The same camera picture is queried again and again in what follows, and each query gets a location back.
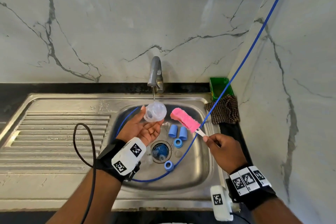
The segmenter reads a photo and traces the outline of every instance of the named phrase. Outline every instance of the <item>blue silicone cup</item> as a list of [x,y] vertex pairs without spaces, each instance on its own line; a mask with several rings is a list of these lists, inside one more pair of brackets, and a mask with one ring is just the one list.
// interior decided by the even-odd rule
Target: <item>blue silicone cup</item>
[[173,169],[174,169],[174,164],[173,164],[173,162],[171,162],[170,160],[166,161],[166,162],[165,162],[165,169],[166,169],[166,171],[168,171],[168,172],[173,171]]
[[174,146],[175,146],[176,148],[181,148],[182,145],[183,145],[183,142],[182,142],[181,139],[177,138],[177,139],[174,140]]
[[171,125],[169,129],[168,136],[172,138],[176,138],[177,135],[177,125]]
[[188,130],[186,127],[181,127],[180,134],[178,137],[183,141],[188,139]]

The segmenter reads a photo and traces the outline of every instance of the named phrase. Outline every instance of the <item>brown dish towel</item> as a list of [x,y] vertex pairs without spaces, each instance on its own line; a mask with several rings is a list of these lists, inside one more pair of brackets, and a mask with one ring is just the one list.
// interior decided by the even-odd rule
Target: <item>brown dish towel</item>
[[[215,102],[205,104],[205,109],[210,111]],[[218,101],[211,113],[212,124],[226,122],[236,124],[240,121],[238,101],[236,96],[226,95]]]

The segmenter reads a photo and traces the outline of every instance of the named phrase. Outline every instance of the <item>faucet spout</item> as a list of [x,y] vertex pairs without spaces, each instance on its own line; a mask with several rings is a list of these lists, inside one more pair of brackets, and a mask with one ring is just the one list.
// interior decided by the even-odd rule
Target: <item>faucet spout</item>
[[147,85],[150,87],[156,87],[157,93],[163,93],[162,67],[161,60],[158,56],[154,56],[152,59]]

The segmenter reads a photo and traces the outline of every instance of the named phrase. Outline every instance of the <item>pink sponge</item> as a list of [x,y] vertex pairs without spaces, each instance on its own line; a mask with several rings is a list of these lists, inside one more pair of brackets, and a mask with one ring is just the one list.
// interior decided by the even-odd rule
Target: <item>pink sponge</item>
[[181,108],[175,108],[171,112],[170,117],[173,120],[178,120],[179,122],[181,122],[183,126],[185,126],[187,129],[190,130],[191,133],[194,133],[196,129],[200,127],[200,124],[197,121],[195,121],[193,118],[191,118]]

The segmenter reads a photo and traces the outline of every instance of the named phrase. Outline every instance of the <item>marble wall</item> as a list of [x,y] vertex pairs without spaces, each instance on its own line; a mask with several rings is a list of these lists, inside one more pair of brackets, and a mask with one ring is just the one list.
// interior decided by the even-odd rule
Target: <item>marble wall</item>
[[0,0],[0,82],[227,76],[262,0]]
[[233,82],[254,164],[304,223],[336,219],[335,14],[335,0],[281,0]]

